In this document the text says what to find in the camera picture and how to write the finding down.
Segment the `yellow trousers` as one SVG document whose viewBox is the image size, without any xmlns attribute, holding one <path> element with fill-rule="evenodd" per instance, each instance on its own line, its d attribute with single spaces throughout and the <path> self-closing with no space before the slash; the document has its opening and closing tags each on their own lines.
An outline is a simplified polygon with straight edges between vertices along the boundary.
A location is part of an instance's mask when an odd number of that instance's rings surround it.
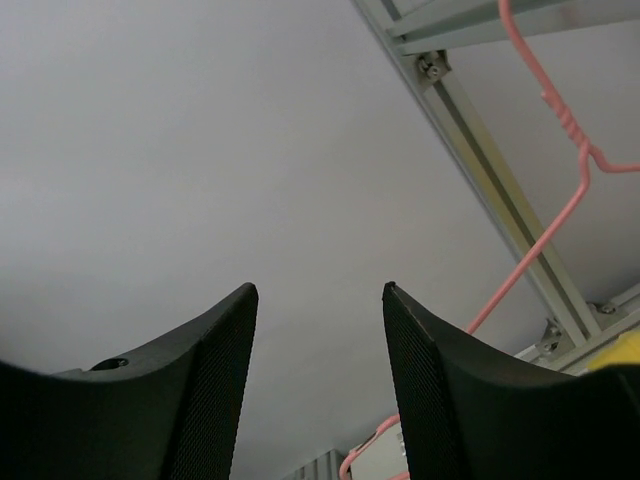
<svg viewBox="0 0 640 480">
<path fill-rule="evenodd" d="M 588 371 L 596 371 L 613 365 L 640 364 L 640 332 L 621 334 L 609 347 L 604 348 L 587 365 Z"/>
</svg>

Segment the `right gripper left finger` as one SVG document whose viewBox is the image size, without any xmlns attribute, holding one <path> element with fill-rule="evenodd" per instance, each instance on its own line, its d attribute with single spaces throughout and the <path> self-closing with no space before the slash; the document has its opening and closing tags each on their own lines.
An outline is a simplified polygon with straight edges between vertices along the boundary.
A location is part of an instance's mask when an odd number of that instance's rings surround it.
<svg viewBox="0 0 640 480">
<path fill-rule="evenodd" d="M 88 370 L 1 366 L 5 479 L 226 479 L 259 296 L 210 310 Z"/>
</svg>

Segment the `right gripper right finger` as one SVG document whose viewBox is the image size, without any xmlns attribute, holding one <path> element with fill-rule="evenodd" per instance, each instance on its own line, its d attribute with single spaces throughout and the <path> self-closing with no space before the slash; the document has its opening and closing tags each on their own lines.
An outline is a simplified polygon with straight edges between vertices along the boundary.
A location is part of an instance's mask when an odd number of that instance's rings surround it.
<svg viewBox="0 0 640 480">
<path fill-rule="evenodd" d="M 393 385 L 414 479 L 635 479 L 639 369 L 539 367 L 382 295 Z"/>
</svg>

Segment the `pink wire hanger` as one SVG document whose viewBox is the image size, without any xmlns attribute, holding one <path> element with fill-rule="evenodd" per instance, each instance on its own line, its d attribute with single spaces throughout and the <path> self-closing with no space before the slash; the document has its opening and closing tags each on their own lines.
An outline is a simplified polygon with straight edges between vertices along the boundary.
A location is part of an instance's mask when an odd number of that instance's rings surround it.
<svg viewBox="0 0 640 480">
<path fill-rule="evenodd" d="M 540 26 L 527 30 L 526 39 L 560 90 L 615 161 L 636 162 L 638 3 L 618 5 L 605 16 L 595 1 L 569 1 L 535 18 Z M 568 142 L 554 128 L 506 39 L 451 49 L 448 60 L 544 230 L 576 186 Z M 638 180 L 593 187 L 553 247 L 578 292 L 592 305 L 639 289 Z M 639 314 L 639 295 L 623 308 Z M 582 372 L 561 372 L 584 373 L 597 354 L 587 359 Z"/>
</svg>

